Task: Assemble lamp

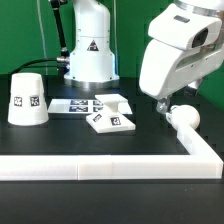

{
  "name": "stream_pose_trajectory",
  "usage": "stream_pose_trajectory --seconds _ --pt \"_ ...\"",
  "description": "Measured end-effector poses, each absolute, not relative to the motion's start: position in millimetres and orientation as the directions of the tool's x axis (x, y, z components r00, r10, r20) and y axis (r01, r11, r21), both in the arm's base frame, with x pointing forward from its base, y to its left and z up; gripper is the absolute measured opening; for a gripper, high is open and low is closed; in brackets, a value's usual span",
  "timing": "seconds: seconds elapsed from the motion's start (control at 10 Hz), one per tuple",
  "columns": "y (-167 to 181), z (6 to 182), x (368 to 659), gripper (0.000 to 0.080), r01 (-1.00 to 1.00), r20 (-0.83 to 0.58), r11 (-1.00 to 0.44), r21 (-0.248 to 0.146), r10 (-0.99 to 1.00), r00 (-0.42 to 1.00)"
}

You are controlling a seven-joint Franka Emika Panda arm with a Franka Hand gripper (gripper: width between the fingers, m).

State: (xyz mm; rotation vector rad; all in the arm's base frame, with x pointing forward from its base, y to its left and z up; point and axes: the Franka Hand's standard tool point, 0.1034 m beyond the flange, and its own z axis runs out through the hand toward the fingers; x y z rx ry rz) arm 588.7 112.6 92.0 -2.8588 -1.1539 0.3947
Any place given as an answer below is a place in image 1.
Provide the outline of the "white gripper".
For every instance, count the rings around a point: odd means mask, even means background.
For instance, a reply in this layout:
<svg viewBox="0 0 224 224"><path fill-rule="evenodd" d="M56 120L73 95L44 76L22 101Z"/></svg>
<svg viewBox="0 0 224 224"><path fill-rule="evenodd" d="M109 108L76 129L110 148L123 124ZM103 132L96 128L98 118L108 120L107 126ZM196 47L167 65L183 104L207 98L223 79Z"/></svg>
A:
<svg viewBox="0 0 224 224"><path fill-rule="evenodd" d="M195 97L202 78L224 62L224 2L173 2L149 25L139 85L166 114L169 95Z"/></svg>

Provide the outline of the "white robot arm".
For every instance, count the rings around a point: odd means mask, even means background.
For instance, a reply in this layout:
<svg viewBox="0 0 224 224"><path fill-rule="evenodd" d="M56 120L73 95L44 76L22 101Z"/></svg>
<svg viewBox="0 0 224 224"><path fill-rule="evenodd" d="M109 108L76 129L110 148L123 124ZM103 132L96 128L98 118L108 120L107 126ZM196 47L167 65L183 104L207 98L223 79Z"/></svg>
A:
<svg viewBox="0 0 224 224"><path fill-rule="evenodd" d="M108 9L96 0L73 0L73 7L76 44L65 82L90 88L118 81ZM174 0L151 21L148 35L139 86L165 114L173 93L196 93L203 78L224 63L224 0Z"/></svg>

